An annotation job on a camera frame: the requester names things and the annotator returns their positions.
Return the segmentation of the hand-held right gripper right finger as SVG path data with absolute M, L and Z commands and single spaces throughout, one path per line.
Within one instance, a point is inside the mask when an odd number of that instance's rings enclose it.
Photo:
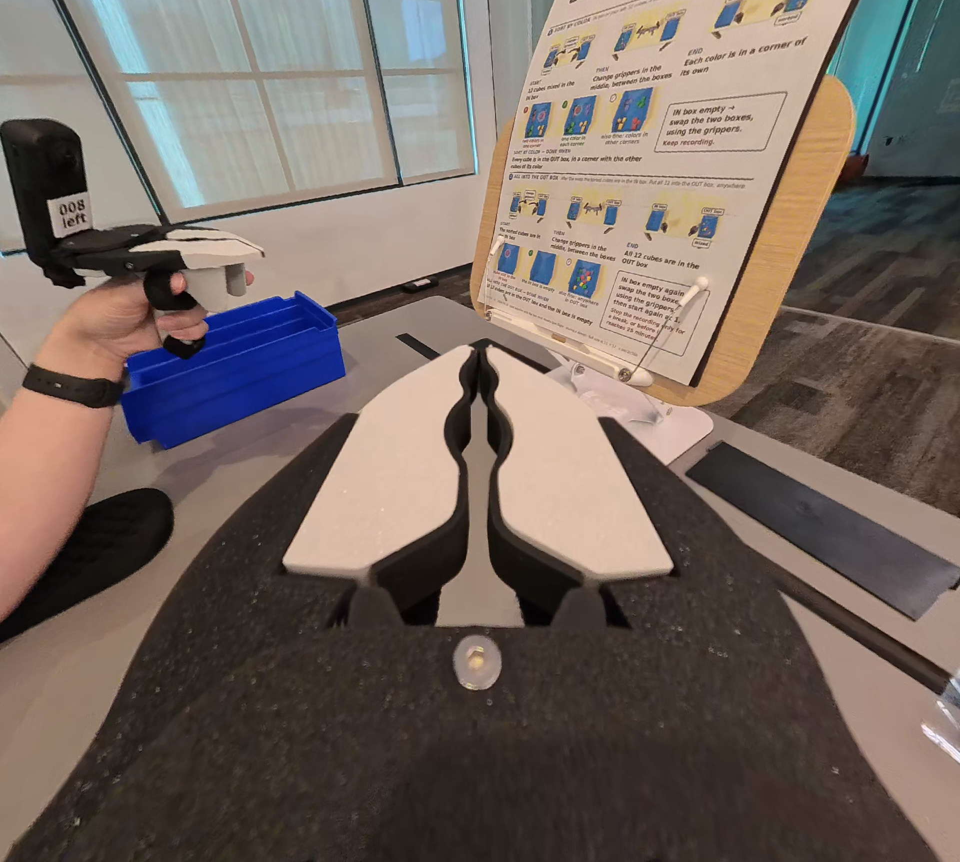
M 521 603 L 556 612 L 568 592 L 670 575 L 661 535 L 624 465 L 641 448 L 546 374 L 482 351 L 491 471 L 491 565 Z

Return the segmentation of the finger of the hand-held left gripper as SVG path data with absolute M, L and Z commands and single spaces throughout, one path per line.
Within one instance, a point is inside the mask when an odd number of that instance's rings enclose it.
M 227 232 L 218 229 L 197 228 L 194 226 L 171 227 L 163 231 L 163 237 L 166 241 L 200 241 L 200 242 L 236 242 L 244 245 L 252 245 L 244 237 L 233 232 Z
M 127 261 L 136 271 L 224 268 L 263 256 L 262 248 L 246 242 L 150 242 L 127 250 Z

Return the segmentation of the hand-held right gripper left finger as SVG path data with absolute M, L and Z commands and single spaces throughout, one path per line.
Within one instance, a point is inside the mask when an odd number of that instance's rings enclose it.
M 407 612 L 467 555 L 477 351 L 462 345 L 402 376 L 335 425 L 337 452 L 282 565 L 389 592 Z

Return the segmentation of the blue plastic bin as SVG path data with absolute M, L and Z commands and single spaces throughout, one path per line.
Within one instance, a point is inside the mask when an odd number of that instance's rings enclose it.
M 301 292 L 207 319 L 206 344 L 180 359 L 134 355 L 120 405 L 139 444 L 174 448 L 346 373 L 337 318 Z

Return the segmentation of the person's left forearm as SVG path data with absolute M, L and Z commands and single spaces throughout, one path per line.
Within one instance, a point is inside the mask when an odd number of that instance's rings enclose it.
M 114 410 L 21 389 L 1 420 L 1 618 L 62 550 L 86 507 Z

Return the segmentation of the person's left hand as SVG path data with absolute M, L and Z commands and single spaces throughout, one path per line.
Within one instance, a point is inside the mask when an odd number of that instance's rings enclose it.
M 119 381 L 132 356 L 159 349 L 165 338 L 203 338 L 207 314 L 195 305 L 156 315 L 141 278 L 109 279 L 71 304 L 32 364 L 67 376 Z

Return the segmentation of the white stand base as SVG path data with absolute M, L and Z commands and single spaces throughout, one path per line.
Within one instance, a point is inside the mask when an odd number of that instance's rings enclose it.
M 646 390 L 604 376 L 581 363 L 562 361 L 546 376 L 586 404 L 597 418 L 612 418 L 665 465 L 675 462 L 714 430 L 698 408 L 678 407 Z

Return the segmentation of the black wristband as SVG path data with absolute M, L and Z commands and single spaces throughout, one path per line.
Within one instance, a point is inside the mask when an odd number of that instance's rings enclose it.
M 113 408 L 125 390 L 122 381 L 72 376 L 37 364 L 29 366 L 21 387 L 25 391 L 95 410 Z

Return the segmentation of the large grid window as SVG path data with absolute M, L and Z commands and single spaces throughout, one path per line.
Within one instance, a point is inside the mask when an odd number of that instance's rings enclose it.
M 54 0 L 164 223 L 477 171 L 462 0 Z

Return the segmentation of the printed instruction sheet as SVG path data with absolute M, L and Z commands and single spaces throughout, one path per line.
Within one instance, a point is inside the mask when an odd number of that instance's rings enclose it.
M 510 132 L 478 301 L 491 321 L 702 374 L 857 0 L 554 0 Z

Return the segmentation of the paper in plastic sleeve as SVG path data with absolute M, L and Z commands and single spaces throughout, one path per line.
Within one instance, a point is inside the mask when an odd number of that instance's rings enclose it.
M 948 678 L 932 715 L 920 727 L 928 741 L 959 765 L 959 671 Z

